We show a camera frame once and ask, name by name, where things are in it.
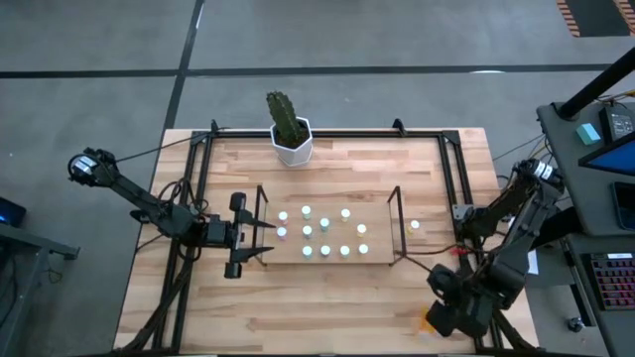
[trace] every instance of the white hexagonal pot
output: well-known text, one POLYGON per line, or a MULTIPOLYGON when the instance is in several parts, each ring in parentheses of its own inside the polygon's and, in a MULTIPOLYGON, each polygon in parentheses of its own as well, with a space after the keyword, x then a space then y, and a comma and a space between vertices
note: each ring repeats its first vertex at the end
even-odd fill
POLYGON ((271 128, 269 128, 269 131, 271 133, 271 143, 278 153, 278 158, 280 158, 280 160, 289 167, 305 165, 309 162, 311 154, 314 151, 314 136, 311 133, 311 125, 309 125, 309 120, 301 117, 298 117, 298 120, 302 121, 309 130, 309 137, 296 149, 289 149, 276 144, 276 141, 274 140, 276 124, 272 125, 271 128))

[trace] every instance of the computer monitor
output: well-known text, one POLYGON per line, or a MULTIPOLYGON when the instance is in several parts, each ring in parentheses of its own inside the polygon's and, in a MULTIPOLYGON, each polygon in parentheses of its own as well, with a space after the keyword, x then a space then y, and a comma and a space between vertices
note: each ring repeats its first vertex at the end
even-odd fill
POLYGON ((583 157, 578 164, 635 177, 635 132, 583 157))

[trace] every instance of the screen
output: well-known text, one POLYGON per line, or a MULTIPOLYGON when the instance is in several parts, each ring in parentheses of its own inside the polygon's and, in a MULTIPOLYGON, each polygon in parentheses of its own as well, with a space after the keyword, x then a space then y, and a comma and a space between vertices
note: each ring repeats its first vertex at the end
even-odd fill
POLYGON ((615 200, 622 228, 635 230, 635 184, 616 182, 615 200))
POLYGON ((588 162, 598 169, 635 176, 635 141, 626 143, 588 162))

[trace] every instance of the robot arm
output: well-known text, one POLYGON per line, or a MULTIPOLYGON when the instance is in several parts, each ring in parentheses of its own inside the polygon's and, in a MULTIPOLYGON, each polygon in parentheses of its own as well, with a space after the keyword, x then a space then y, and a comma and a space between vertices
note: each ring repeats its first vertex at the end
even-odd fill
POLYGON ((428 283, 442 302, 434 303, 427 320, 443 336, 455 328, 472 337, 483 336, 492 316, 502 315, 496 311, 508 309, 524 289, 527 253, 564 185, 556 170, 534 159, 521 162, 515 172, 515 180, 489 206, 454 213, 458 234, 479 242, 495 233, 505 215, 515 214, 516 219, 502 244, 487 254, 475 272, 433 267, 428 283))
MULTIPOLYGON (((131 212, 137 220, 141 216, 155 224, 159 231, 168 238, 176 239, 187 247, 229 249, 229 262, 225 265, 225 278, 241 277, 241 263, 251 257, 269 251, 270 247, 240 248, 242 241, 242 224, 264 228, 275 228, 274 225, 254 219, 251 212, 245 209, 247 196, 242 192, 231 195, 229 209, 234 211, 234 221, 220 220, 220 216, 207 216, 196 207, 176 204, 172 200, 161 200, 124 177, 117 168, 114 155, 104 150, 87 148, 82 154, 75 155, 68 162, 70 180, 82 185, 107 187, 118 193, 139 208, 131 212)), ((189 194, 189 184, 182 186, 181 194, 189 194)))

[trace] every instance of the desk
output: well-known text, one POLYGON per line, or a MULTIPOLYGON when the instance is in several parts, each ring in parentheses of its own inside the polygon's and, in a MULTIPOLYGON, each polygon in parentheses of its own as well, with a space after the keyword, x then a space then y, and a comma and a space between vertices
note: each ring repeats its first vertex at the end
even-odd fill
POLYGON ((586 234, 572 234, 567 243, 571 257, 579 272, 582 288, 597 324, 602 332, 606 348, 611 356, 632 356, 632 326, 635 311, 603 311, 595 297, 592 284, 584 272, 581 254, 635 252, 635 235, 621 229, 614 215, 613 199, 609 185, 614 181, 635 183, 635 178, 588 168, 581 168, 577 161, 599 149, 603 143, 586 146, 575 129, 591 123, 601 131, 597 113, 601 105, 592 104, 579 113, 575 122, 562 120, 551 105, 538 108, 543 131, 551 144, 558 167, 565 176, 565 184, 571 195, 577 217, 586 234))
MULTIPOLYGON (((634 104, 629 106, 631 109, 635 108, 634 104)), ((577 121, 570 122, 561 119, 552 105, 545 105, 538 108, 538 118, 558 162, 558 168, 565 176, 567 189, 584 232, 592 236, 632 235, 635 242, 635 232, 623 230, 617 225, 609 188, 615 181, 635 183, 635 178, 582 168, 577 164, 579 159, 604 146, 603 142, 587 146, 575 132, 578 126, 591 123, 601 133, 597 115, 601 108, 601 104, 589 105, 580 111, 577 121)))
MULTIPOLYGON (((485 132, 460 129, 459 133, 474 201, 485 205, 499 194, 485 132)), ((164 145, 190 134, 191 130, 169 130, 164 145)), ((435 140, 315 138, 314 145, 307 166, 289 169, 278 161, 268 139, 214 139, 205 192, 210 202, 207 211, 232 217, 229 196, 236 190, 247 193, 247 208, 253 211, 258 184, 270 201, 302 203, 385 202, 399 185, 405 218, 422 222, 421 232, 407 238, 408 249, 431 251, 454 242, 435 140)), ((188 145, 183 144, 161 152, 152 194, 182 176, 187 151, 188 145)), ((458 178, 454 155, 449 157, 453 176, 458 178)), ((454 185, 458 191, 460 184, 454 185)), ((139 244, 156 233, 154 227, 144 226, 139 244)), ((159 240, 136 256, 115 347, 129 342, 157 306, 169 246, 169 240, 159 240)), ((436 297, 426 283, 428 273, 411 262, 401 261, 392 268, 265 268, 250 261, 243 266, 242 279, 226 280, 222 277, 226 259, 227 251, 206 249, 194 265, 182 353, 473 351, 472 339, 462 333, 450 338, 420 333, 422 308, 436 297)), ((451 254, 419 259, 429 266, 458 265, 451 254)), ((530 343, 537 344, 524 292, 505 314, 530 343)), ((173 318, 169 316, 168 337, 173 318)))

